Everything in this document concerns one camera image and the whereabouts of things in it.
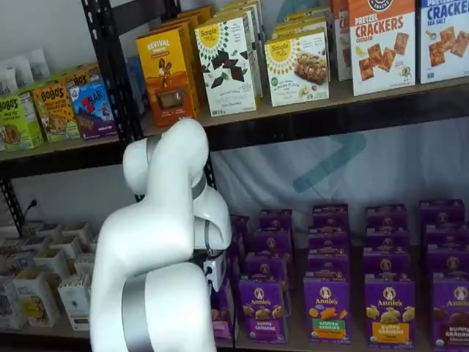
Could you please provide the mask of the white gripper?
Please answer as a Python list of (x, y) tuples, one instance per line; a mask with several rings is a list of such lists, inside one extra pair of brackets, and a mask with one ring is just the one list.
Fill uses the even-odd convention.
[(209, 256), (203, 263), (203, 270), (208, 285), (218, 292), (226, 274), (226, 252)]

